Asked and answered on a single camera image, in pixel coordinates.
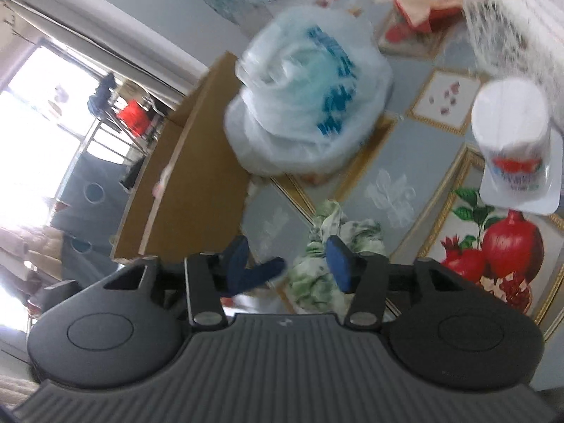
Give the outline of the green white cloth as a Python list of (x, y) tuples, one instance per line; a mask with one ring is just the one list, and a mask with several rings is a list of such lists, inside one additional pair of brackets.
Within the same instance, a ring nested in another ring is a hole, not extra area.
[(350, 221), (338, 202), (321, 202), (305, 252), (288, 272), (286, 292), (296, 310), (343, 317), (356, 291), (355, 256), (362, 253), (386, 254), (380, 224)]

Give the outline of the brown cardboard box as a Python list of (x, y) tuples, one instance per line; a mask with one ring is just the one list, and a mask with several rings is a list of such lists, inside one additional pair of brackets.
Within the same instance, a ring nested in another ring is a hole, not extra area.
[(164, 121), (122, 217), (114, 261), (153, 255), (178, 262), (219, 252), (238, 234), (250, 175), (224, 131), (227, 105), (241, 87), (236, 60), (219, 58)]

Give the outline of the red bag on balcony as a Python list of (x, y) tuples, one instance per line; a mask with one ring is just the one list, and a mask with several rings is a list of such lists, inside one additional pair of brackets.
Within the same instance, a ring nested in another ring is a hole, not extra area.
[(118, 112), (120, 119), (134, 136), (142, 136), (151, 124), (144, 108), (137, 101), (129, 101), (128, 104)]

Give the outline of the white plastic bag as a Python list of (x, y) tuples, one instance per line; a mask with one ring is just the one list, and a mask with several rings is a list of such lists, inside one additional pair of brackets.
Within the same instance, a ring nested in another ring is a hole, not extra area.
[(343, 10), (280, 12), (236, 61), (227, 140), (252, 175), (328, 175), (369, 139), (391, 92), (373, 27)]

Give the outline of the white tissue roll pack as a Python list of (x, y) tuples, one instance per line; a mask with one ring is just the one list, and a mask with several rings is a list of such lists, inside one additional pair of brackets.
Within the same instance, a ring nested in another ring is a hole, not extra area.
[(563, 137), (552, 126), (541, 89), (526, 78), (496, 79), (479, 90), (471, 130), (485, 159), (483, 201), (548, 216), (563, 181)]

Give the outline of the white plaid blanket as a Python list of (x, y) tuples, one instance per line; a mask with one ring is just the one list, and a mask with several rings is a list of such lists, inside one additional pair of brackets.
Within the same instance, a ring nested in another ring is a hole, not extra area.
[(563, 127), (563, 0), (464, 0), (470, 44), (496, 78), (522, 75)]

